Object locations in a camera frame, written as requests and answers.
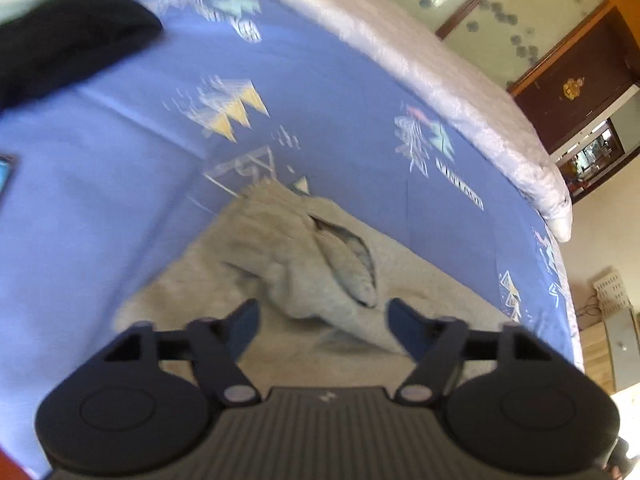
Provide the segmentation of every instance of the wooden floor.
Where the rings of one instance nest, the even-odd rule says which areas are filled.
[[[609,395],[616,392],[613,366],[609,354],[609,342],[604,323],[600,322],[580,332],[580,344],[584,355],[584,372]]]

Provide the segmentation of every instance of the wooden cabinet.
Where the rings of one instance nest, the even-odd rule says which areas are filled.
[[[613,366],[604,322],[582,330],[580,344],[584,357],[584,373],[609,395],[615,393]]]
[[[634,316],[629,309],[607,317],[604,322],[609,340],[616,391],[640,383],[640,345]]]
[[[623,38],[603,19],[515,98],[549,153],[633,84],[626,57]]]
[[[15,465],[0,449],[0,478],[2,480],[30,480],[22,469]]]
[[[637,319],[624,308],[580,332],[584,372],[609,395],[640,383]]]

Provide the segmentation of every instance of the gray ribbed plate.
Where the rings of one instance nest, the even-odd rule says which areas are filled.
[[[56,471],[50,480],[88,477]],[[424,408],[382,388],[274,388],[258,406],[223,413],[191,453],[138,480],[529,479],[470,457]],[[590,470],[567,480],[606,479]]]

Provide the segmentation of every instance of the smartphone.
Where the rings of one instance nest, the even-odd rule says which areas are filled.
[[[0,198],[9,183],[15,167],[15,157],[0,154]]]

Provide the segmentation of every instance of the blue bed sheet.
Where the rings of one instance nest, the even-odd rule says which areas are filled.
[[[0,446],[42,475],[42,397],[119,305],[244,186],[328,197],[568,360],[545,224],[459,133],[371,60],[271,0],[141,0],[164,38],[0,118]]]

